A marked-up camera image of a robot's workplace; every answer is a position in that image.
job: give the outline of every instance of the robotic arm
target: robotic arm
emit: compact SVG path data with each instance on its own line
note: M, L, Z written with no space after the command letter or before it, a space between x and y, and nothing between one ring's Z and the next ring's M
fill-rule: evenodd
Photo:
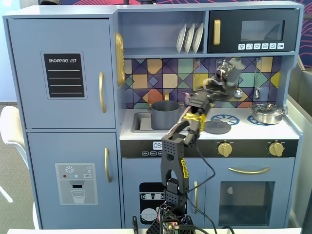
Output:
M211 103L227 101L233 96L235 80L243 68L240 62L223 61L217 68L216 77L208 79L209 85L193 90L188 107L180 120L162 138L161 178L165 186L165 203L158 210L156 223L151 226L158 224L161 234L178 234L179 230L186 230L183 224L193 224L191 218L185 215L189 174L184 159L184 148L194 147L204 128ZM188 131L186 136L180 134L185 128ZM171 177L171 171L174 171L177 179Z

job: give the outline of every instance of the oven window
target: oven window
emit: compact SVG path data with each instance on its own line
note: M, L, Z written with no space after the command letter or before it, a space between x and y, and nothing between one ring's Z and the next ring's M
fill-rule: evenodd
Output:
M221 182L219 226L268 226L274 183Z
M284 20L243 21L241 41L282 40Z

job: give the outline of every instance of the silver pot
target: silver pot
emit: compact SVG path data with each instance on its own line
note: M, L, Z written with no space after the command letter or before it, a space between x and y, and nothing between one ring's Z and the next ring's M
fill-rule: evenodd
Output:
M254 105L251 108L251 112L255 120L266 124L279 123L285 113L282 108L269 103Z

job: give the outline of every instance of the pot lid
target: pot lid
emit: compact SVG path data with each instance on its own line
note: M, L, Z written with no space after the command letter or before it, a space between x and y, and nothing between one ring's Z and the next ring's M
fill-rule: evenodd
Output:
M258 114L268 116L280 116L284 114L284 110L282 108L269 103L254 105L252 110Z

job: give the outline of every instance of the yellow tape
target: yellow tape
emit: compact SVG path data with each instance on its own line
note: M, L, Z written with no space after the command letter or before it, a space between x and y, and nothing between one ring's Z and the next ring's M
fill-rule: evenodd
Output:
M199 121L199 119L200 119L200 131L203 131L204 122L206 119L206 116L204 114L201 114L201 116L197 116L197 115L192 114L192 113L186 113L183 118L187 119L187 120L195 120L195 121Z
M188 178L189 177L189 172L187 170L187 167L186 167L186 163L185 163L185 160L184 158L181 160L181 164L182 164L182 167L183 167L183 174L184 174L184 178Z

